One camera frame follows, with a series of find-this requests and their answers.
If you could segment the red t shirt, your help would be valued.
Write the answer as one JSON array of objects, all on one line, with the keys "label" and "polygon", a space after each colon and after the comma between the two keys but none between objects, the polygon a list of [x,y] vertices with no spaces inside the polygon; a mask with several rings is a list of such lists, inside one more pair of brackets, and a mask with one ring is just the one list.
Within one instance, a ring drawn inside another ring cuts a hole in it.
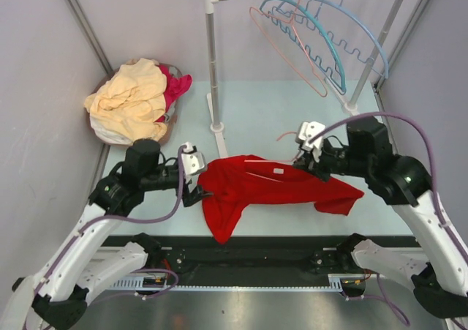
[{"label": "red t shirt", "polygon": [[291,165],[283,165],[283,176],[274,176],[268,172],[273,164],[246,160],[264,159],[254,155],[217,159],[198,176],[198,185],[213,193],[202,200],[202,208],[205,222],[220,244],[230,239],[250,205],[313,203],[321,213],[347,216],[364,196],[363,191],[338,179],[322,181]]}]

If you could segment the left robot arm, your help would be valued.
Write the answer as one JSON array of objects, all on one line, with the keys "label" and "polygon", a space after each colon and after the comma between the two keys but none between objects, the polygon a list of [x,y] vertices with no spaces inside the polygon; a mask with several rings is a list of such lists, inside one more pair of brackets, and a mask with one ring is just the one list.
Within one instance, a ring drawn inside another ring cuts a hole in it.
[{"label": "left robot arm", "polygon": [[83,214],[53,257],[36,274],[19,278],[12,286],[2,329],[70,329],[119,279],[160,266],[160,246],[144,233],[101,263],[89,263],[121,223],[156,224],[175,214],[172,210],[149,220],[131,218],[147,192],[175,190],[176,206],[192,206],[207,195],[201,187],[189,189],[192,177],[207,168],[195,146],[181,145],[172,165],[160,161],[161,154],[160,144],[151,139],[137,140],[126,150],[124,160],[98,181]]}]

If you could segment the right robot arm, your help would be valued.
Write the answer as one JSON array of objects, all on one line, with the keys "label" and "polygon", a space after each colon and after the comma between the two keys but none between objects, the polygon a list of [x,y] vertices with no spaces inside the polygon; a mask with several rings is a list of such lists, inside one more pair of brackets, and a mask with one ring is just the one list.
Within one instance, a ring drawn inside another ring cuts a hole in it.
[{"label": "right robot arm", "polygon": [[362,178],[403,219],[428,258],[411,259],[355,233],[337,254],[343,271],[375,271],[412,291],[434,317],[465,318],[467,246],[442,207],[435,170],[394,153],[381,116],[364,113],[329,127],[303,122],[295,138],[302,154],[293,165],[321,181],[333,174]]}]

